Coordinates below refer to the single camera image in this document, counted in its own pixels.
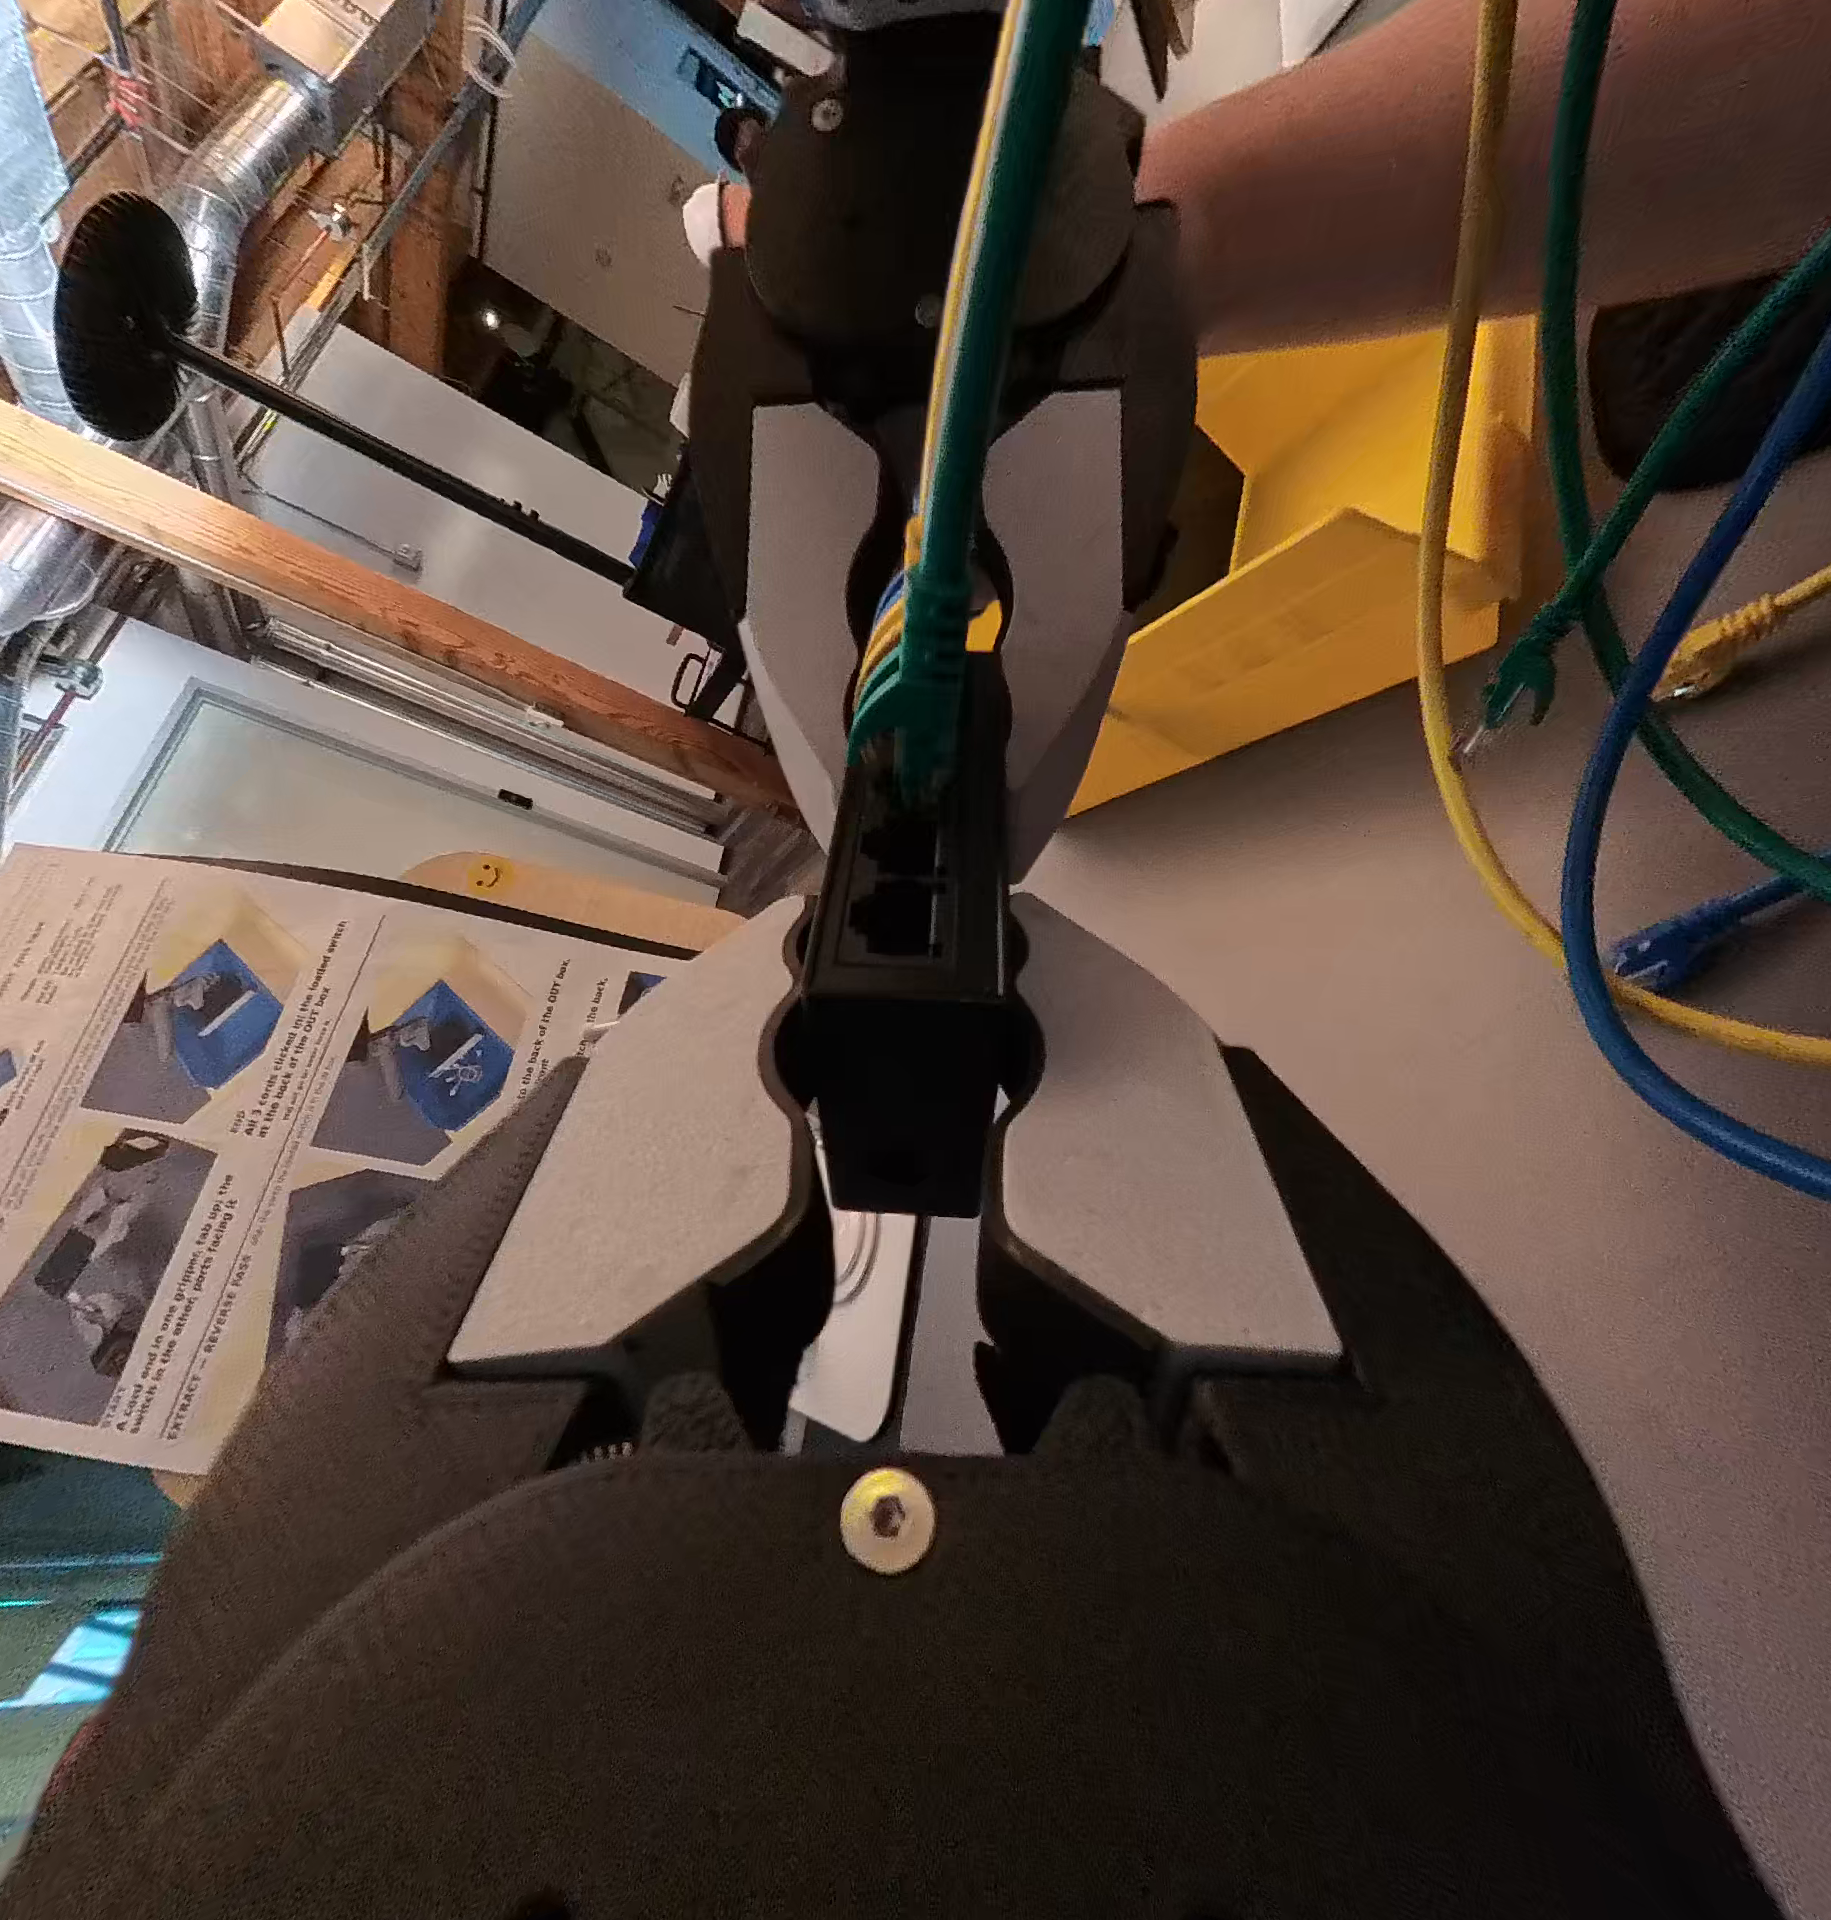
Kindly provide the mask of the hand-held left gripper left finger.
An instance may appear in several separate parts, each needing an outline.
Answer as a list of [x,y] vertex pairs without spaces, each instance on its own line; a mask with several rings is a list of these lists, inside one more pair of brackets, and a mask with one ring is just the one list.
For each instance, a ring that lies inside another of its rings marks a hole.
[[643,1375],[653,1340],[712,1349],[700,1288],[776,1253],[817,1193],[775,1078],[805,914],[770,906],[601,1031],[447,1366]]

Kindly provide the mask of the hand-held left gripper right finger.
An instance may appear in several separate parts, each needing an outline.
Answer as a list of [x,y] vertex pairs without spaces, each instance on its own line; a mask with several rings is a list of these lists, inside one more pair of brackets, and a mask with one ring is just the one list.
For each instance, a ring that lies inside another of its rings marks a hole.
[[1018,898],[1040,1068],[998,1122],[983,1247],[1164,1375],[1322,1375],[1343,1338],[1209,1019]]

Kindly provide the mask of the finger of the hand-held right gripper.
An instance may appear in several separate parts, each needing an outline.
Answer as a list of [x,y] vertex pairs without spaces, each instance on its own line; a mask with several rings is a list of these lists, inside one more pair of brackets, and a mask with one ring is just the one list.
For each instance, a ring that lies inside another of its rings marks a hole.
[[877,505],[877,444],[811,401],[755,409],[741,641],[765,738],[817,850],[835,846],[860,662],[850,584]]
[[1121,395],[1054,393],[991,450],[983,515],[1010,578],[1007,875],[1073,811],[1125,650]]

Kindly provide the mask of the yellow plastic bin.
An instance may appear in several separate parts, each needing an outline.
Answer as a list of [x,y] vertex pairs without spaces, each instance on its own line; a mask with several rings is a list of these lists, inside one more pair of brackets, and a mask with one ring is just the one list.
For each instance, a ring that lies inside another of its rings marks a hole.
[[1200,360],[1238,523],[1219,578],[1125,642],[1073,814],[1414,683],[1444,353],[1425,330]]

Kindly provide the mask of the black ethernet switch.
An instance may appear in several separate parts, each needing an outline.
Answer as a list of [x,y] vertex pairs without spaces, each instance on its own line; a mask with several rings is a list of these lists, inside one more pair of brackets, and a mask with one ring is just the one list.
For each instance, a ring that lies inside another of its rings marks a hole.
[[903,800],[898,770],[869,760],[841,785],[790,1040],[841,1212],[983,1212],[1020,1061],[1010,716],[998,659],[973,654],[954,779]]

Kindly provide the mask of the person's right forearm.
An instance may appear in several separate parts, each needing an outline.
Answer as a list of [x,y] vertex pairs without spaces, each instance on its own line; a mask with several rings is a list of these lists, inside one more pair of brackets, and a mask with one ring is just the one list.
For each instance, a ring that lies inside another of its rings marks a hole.
[[[1446,318],[1476,6],[1404,6],[1143,140],[1200,348],[1347,343]],[[1831,226],[1831,6],[1617,6],[1587,140],[1582,304],[1793,267]]]

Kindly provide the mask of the large black bin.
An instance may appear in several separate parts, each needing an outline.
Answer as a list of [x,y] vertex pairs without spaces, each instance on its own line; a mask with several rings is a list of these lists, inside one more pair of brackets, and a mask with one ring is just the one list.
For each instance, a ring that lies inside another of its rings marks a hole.
[[799,343],[765,312],[748,247],[723,247],[708,271],[708,312],[673,410],[682,466],[653,531],[639,541],[624,599],[682,623],[718,659],[694,690],[673,687],[682,715],[775,753],[759,682],[745,648],[755,418],[811,401]]

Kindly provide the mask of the wooden beam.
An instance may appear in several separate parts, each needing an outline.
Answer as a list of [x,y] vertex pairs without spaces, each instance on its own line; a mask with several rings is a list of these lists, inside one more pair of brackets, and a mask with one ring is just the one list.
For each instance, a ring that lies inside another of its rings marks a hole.
[[530,648],[474,612],[385,578],[8,401],[0,401],[0,495],[281,612],[309,612],[443,664],[659,775],[790,821],[805,817],[776,760],[759,743],[653,703],[591,664]]

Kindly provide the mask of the printed instruction sheet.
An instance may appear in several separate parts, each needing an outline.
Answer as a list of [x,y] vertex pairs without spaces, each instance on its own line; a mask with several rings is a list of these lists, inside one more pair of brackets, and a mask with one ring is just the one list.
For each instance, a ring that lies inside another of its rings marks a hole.
[[8,853],[0,1447],[207,1471],[335,1277],[725,932]]

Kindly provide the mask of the black disc pole stand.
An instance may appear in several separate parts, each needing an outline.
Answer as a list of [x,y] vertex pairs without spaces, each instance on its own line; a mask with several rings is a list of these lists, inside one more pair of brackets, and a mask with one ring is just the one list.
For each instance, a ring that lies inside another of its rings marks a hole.
[[107,194],[74,226],[54,304],[56,367],[74,414],[120,444],[166,431],[191,382],[216,384],[474,521],[516,535],[612,587],[631,565],[547,523],[540,512],[398,450],[299,393],[196,343],[198,289],[181,226],[141,194]]

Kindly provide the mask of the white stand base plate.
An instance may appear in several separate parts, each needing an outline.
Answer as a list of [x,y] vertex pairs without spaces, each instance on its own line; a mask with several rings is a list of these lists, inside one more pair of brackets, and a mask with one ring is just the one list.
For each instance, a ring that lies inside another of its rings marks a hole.
[[835,1303],[790,1396],[790,1454],[809,1442],[811,1427],[855,1447],[876,1442],[886,1427],[915,1238],[913,1213],[835,1212]]

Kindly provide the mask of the long silver ceiling duct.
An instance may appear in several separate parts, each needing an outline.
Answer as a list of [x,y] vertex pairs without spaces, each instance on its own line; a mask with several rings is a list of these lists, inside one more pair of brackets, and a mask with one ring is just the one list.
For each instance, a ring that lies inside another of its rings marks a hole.
[[307,156],[330,161],[433,35],[438,6],[274,6],[248,25],[258,78],[166,194],[196,282],[196,343],[225,353],[256,220]]

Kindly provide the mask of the silver elbow duct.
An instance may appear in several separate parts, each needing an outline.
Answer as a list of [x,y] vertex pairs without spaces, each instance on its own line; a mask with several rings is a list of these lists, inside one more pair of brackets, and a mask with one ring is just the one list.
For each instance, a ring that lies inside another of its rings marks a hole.
[[20,765],[22,699],[40,664],[83,642],[56,641],[97,603],[129,606],[155,557],[0,496],[0,855]]

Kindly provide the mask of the foil wrapped ceiling duct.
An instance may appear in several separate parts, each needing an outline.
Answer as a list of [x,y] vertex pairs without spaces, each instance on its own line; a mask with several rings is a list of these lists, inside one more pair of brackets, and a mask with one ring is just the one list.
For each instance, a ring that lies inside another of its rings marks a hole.
[[69,170],[38,91],[22,10],[0,6],[0,363],[17,395],[38,418],[79,431],[56,363],[56,255],[54,208]]

